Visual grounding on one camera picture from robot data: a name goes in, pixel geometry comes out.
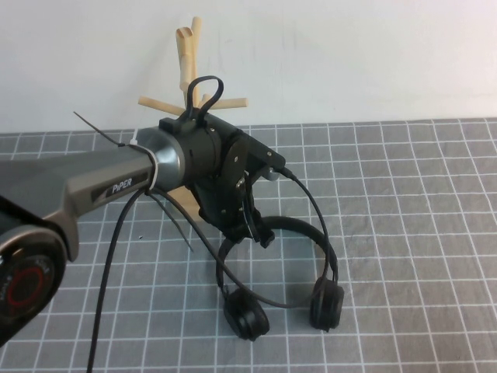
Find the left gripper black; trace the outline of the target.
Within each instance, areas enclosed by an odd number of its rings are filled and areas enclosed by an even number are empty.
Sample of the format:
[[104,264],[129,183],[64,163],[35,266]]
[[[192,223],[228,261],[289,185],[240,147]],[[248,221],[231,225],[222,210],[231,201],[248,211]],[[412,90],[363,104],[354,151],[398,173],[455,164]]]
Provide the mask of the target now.
[[275,234],[255,209],[252,182],[245,172],[248,156],[249,137],[236,131],[221,143],[219,167],[193,184],[193,194],[200,217],[223,233],[223,246],[253,238],[267,249]]

